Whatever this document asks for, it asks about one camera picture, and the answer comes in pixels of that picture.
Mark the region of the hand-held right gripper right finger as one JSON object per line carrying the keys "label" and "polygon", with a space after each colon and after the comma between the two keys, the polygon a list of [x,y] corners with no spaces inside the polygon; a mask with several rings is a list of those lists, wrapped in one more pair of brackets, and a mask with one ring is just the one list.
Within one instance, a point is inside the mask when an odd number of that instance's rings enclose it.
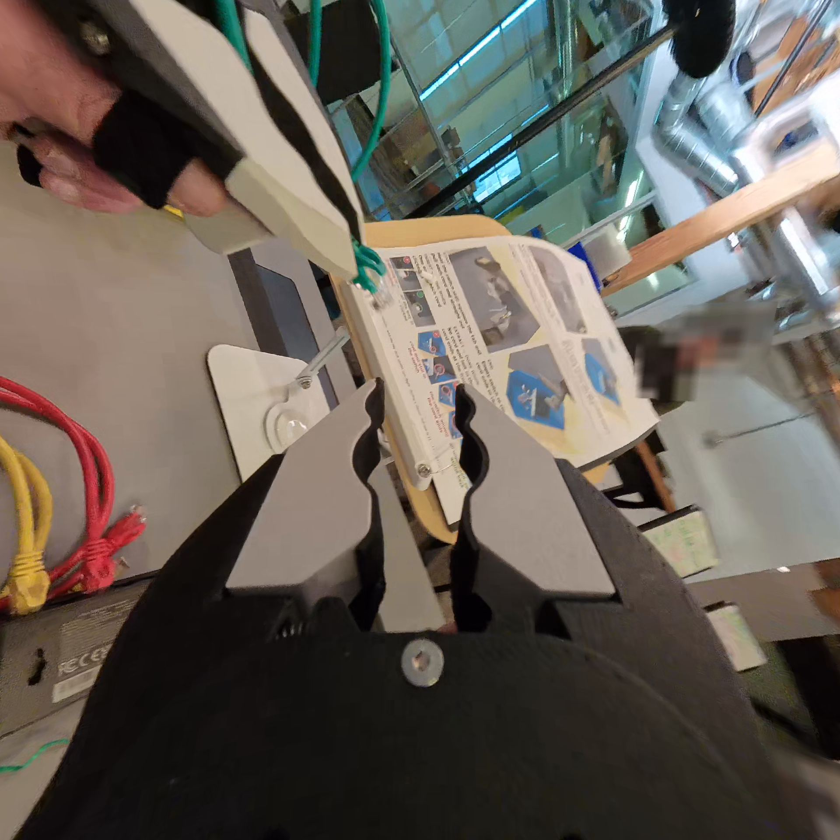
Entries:
{"label": "hand-held right gripper right finger", "polygon": [[534,632],[557,601],[609,602],[616,586],[557,460],[472,385],[456,392],[469,479],[451,553],[460,632]]}

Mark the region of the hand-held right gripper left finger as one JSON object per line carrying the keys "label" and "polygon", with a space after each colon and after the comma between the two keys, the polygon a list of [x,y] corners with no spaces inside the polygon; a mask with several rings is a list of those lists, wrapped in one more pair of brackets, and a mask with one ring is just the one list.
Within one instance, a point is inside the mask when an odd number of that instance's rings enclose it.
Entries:
{"label": "hand-held right gripper left finger", "polygon": [[371,476],[385,386],[369,380],[282,456],[231,570],[232,595],[274,594],[310,611],[340,599],[370,631],[384,593],[384,536]]}

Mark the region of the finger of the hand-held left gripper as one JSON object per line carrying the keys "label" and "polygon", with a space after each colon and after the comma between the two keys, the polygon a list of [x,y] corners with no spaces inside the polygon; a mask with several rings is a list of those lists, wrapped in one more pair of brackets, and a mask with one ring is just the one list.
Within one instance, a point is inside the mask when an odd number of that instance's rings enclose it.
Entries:
{"label": "finger of the hand-held left gripper", "polygon": [[324,198],[352,232],[364,225],[350,168],[328,114],[305,76],[287,31],[265,14],[245,16],[245,39],[256,84],[268,114],[289,146],[302,158]]}
{"label": "finger of the hand-held left gripper", "polygon": [[[246,67],[222,31],[182,2],[131,3],[195,83],[196,130],[205,132],[215,151],[234,159],[228,173],[218,176],[229,195],[224,210],[210,218],[186,214],[187,227],[220,255],[283,238],[335,277],[353,279],[358,272],[354,240],[360,232],[350,231],[280,135],[253,68]],[[265,14],[276,28],[285,28],[268,2],[245,2],[241,9],[244,37],[247,14]]]}

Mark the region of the person's left hand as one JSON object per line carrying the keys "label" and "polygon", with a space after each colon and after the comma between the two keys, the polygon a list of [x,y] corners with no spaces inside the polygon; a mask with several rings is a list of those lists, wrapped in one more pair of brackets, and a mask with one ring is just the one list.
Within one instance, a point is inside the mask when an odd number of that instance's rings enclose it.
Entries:
{"label": "person's left hand", "polygon": [[1,2],[2,140],[26,183],[97,213],[141,205],[212,217],[224,185],[154,102],[84,64],[32,2]]}

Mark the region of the black fuzzy microphone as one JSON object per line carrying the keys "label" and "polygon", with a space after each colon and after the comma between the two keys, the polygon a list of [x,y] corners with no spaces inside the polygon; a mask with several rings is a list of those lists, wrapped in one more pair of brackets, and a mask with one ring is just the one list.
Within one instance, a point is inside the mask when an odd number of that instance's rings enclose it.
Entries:
{"label": "black fuzzy microphone", "polygon": [[711,76],[727,58],[737,20],[736,1],[663,1],[672,57],[695,80]]}

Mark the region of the black network switch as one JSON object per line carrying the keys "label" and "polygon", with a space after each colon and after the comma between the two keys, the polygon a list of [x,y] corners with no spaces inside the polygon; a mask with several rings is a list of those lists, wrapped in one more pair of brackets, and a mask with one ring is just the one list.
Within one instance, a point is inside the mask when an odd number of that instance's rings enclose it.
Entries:
{"label": "black network switch", "polygon": [[151,574],[2,618],[1,736],[86,698]]}

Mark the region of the silver air duct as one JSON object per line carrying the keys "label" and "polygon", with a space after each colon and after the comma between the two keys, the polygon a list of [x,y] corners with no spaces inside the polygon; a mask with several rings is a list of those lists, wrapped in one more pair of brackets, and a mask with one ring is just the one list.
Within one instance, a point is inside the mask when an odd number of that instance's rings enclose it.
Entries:
{"label": "silver air duct", "polygon": [[760,121],[751,101],[755,82],[740,84],[730,70],[696,79],[678,70],[669,83],[654,121],[658,151],[687,177],[716,198],[742,185],[732,156]]}

